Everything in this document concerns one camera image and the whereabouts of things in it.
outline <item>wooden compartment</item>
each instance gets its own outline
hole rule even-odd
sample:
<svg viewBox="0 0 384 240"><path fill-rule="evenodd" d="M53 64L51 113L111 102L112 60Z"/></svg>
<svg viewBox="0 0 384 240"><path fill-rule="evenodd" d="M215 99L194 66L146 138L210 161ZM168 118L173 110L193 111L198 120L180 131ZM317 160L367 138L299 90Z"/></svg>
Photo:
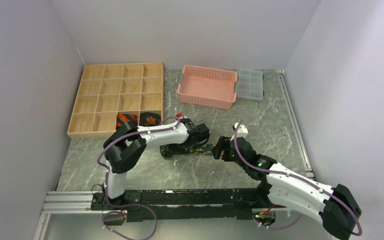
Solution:
<svg viewBox="0 0 384 240"><path fill-rule="evenodd" d="M163 93L162 92L142 93L140 96L141 96L141 100L140 100L141 110L163 109L163 105L162 105Z"/></svg>
<svg viewBox="0 0 384 240"><path fill-rule="evenodd" d="M140 93L121 94L118 111L138 111L141 105Z"/></svg>
<svg viewBox="0 0 384 240"><path fill-rule="evenodd" d="M142 93L161 93L163 91L162 77L142 78Z"/></svg>
<svg viewBox="0 0 384 240"><path fill-rule="evenodd" d="M103 69L103 79L121 79L123 77L123 64L105 65Z"/></svg>
<svg viewBox="0 0 384 240"><path fill-rule="evenodd" d="M73 113L94 113L97 107L98 96L79 96L74 104Z"/></svg>
<svg viewBox="0 0 384 240"><path fill-rule="evenodd" d="M117 111L119 106L119 94L113 95L100 95L98 97L98 104L96 105L96 112L114 112Z"/></svg>
<svg viewBox="0 0 384 240"><path fill-rule="evenodd" d="M163 118L163 63L86 65L68 125L71 138L107 138L117 114L143 112Z"/></svg>
<svg viewBox="0 0 384 240"><path fill-rule="evenodd" d="M121 82L122 94L140 93L142 87L142 78L123 78Z"/></svg>
<svg viewBox="0 0 384 240"><path fill-rule="evenodd" d="M144 65L142 63L125 64L123 69L123 78L142 77Z"/></svg>
<svg viewBox="0 0 384 240"><path fill-rule="evenodd" d="M79 96L98 95L100 91L101 80L82 80L78 88Z"/></svg>
<svg viewBox="0 0 384 240"><path fill-rule="evenodd" d="M94 113L74 113L71 116L68 133L86 133L92 131Z"/></svg>
<svg viewBox="0 0 384 240"><path fill-rule="evenodd" d="M163 76L163 63L145 63L143 64L143 76L144 77L162 77Z"/></svg>
<svg viewBox="0 0 384 240"><path fill-rule="evenodd" d="M122 85L122 79L103 79L100 85L100 95L105 94L119 94L120 87Z"/></svg>
<svg viewBox="0 0 384 240"><path fill-rule="evenodd" d="M104 72L104 65L87 65L84 67L82 80L87 79L102 79L102 73Z"/></svg>
<svg viewBox="0 0 384 240"><path fill-rule="evenodd" d="M97 112L93 120L93 132L114 132L116 130L117 112Z"/></svg>

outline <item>gray wall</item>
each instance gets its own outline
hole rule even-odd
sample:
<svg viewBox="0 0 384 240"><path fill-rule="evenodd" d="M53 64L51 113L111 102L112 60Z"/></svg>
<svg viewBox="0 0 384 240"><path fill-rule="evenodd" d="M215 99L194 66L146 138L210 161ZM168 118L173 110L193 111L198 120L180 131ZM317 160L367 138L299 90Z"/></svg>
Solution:
<svg viewBox="0 0 384 240"><path fill-rule="evenodd" d="M323 0L285 71L317 179L348 186L362 239L384 239L384 0Z"/></svg>
<svg viewBox="0 0 384 240"><path fill-rule="evenodd" d="M0 240L33 237L83 63L48 0L0 0Z"/></svg>
<svg viewBox="0 0 384 240"><path fill-rule="evenodd" d="M52 0L87 64L284 69L320 0Z"/></svg>

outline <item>table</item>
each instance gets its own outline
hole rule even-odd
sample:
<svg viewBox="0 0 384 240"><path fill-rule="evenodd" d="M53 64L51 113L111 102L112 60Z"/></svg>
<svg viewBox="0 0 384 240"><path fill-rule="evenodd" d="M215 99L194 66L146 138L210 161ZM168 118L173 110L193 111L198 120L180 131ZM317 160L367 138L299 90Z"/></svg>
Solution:
<svg viewBox="0 0 384 240"><path fill-rule="evenodd" d="M164 71L164 116L183 113L194 124L210 129L209 143L219 136L231 136L232 125L243 119L246 140L257 153L276 159L301 175L311 170L305 159L300 134L293 124L285 86L275 70L264 70L262 101L237 99L229 110L181 103L176 94L181 70ZM97 165L105 138L72 139L62 168L57 191L86 191L104 181L105 169ZM127 174L125 189L217 189L254 188L251 179L236 163L212 156L177 155L165 159L158 148L145 151Z"/></svg>

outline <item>wooden box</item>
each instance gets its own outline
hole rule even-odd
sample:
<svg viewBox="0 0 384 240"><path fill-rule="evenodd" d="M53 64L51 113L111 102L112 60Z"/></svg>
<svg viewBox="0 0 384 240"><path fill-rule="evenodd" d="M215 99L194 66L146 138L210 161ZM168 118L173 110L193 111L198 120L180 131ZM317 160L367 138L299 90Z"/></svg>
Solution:
<svg viewBox="0 0 384 240"><path fill-rule="evenodd" d="M117 114L163 118L163 63L86 65L68 126L71 138L109 137Z"/></svg>

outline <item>wooden tray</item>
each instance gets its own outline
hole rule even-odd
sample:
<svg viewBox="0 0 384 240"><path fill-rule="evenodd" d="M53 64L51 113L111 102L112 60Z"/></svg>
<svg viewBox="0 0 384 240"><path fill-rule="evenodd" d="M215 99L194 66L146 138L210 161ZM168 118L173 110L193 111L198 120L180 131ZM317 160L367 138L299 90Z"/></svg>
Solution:
<svg viewBox="0 0 384 240"><path fill-rule="evenodd" d="M73 138L109 137L117 114L143 112L163 118L163 63L86 65L67 134Z"/></svg>

